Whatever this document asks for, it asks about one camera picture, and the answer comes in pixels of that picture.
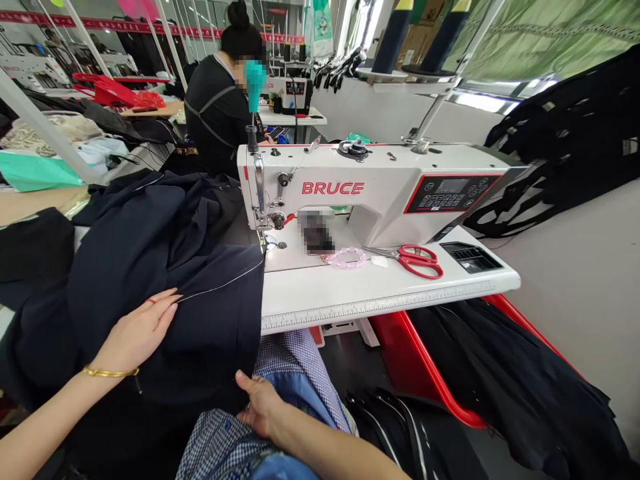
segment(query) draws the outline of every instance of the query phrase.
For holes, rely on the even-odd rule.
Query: red banner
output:
[[[58,27],[75,28],[75,24],[73,23],[71,17],[67,17],[65,15],[52,15],[51,18]],[[151,34],[151,29],[149,28],[148,23],[92,18],[82,18],[81,20],[87,30],[113,30],[116,32]],[[34,12],[0,10],[0,21],[12,23],[32,23],[33,25],[38,25],[41,27],[51,26],[44,14]],[[162,25],[155,24],[153,27],[155,28],[155,32],[158,35],[165,34],[165,30]],[[200,38],[200,34],[202,33],[202,37],[205,39],[219,39],[222,35],[222,32],[223,31],[220,29],[202,28],[198,30],[194,27],[182,27],[182,35],[192,38]],[[171,25],[171,34],[174,37],[180,35],[177,26]],[[302,36],[297,37],[294,35],[274,35],[272,33],[262,33],[262,38],[265,42],[268,43],[285,43],[286,41],[288,41],[292,45],[300,45],[305,41],[305,38]]]

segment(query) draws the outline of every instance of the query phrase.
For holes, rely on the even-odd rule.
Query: green curtain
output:
[[[446,9],[451,8],[447,0]],[[456,68],[491,0],[472,2],[446,70]],[[507,0],[464,70],[482,81],[568,78],[640,43],[638,0]]]

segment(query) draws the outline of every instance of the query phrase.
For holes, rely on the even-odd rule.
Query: white fabric pile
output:
[[[105,136],[105,133],[93,120],[85,118],[80,113],[48,111],[43,112],[43,114],[55,125],[56,130],[73,144]],[[31,150],[41,157],[55,155],[52,148],[22,119],[13,122],[13,128],[0,140],[0,147],[4,149]]]

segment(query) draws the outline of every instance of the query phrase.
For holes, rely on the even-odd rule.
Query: red scissors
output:
[[[418,275],[422,278],[426,278],[429,280],[438,280],[438,278],[442,278],[442,276],[444,275],[442,267],[438,265],[438,257],[436,256],[436,254],[424,247],[418,247],[417,245],[403,245],[402,247],[398,248],[398,251],[396,252],[389,250],[372,249],[367,247],[363,247],[363,249],[375,253],[376,255],[382,255],[383,257],[398,260],[398,262],[400,262],[400,265],[402,265],[405,270],[408,270],[414,275]],[[415,253],[407,251],[407,249],[413,249],[415,250]],[[420,255],[420,252],[424,252],[428,256]],[[416,267],[428,267],[434,270],[437,275],[425,275],[424,273],[418,272],[418,270],[411,268],[410,265],[415,265]]]

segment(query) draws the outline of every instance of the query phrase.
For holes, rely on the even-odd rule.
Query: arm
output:
[[[249,410],[238,418],[260,436],[308,465],[323,480],[407,479],[390,458],[372,444],[334,430],[285,403],[273,386],[236,373],[236,382],[249,394]]]
[[[151,300],[122,317],[111,330],[92,368],[126,372],[151,356],[171,324],[181,295],[176,289]],[[78,373],[48,402],[0,440],[0,471],[7,480],[32,479],[60,446],[78,420],[118,383],[120,378]]]
[[[247,125],[251,125],[251,116],[249,112],[249,104],[242,91],[238,88],[231,90],[220,97],[210,108],[216,108],[220,112],[224,113],[226,117],[233,123],[233,129],[238,138],[239,145],[243,145],[247,142],[247,131],[245,130]],[[202,114],[203,117],[207,116],[207,110]],[[254,122],[257,128],[255,138],[258,143],[264,143],[267,138],[265,136],[262,127]]]

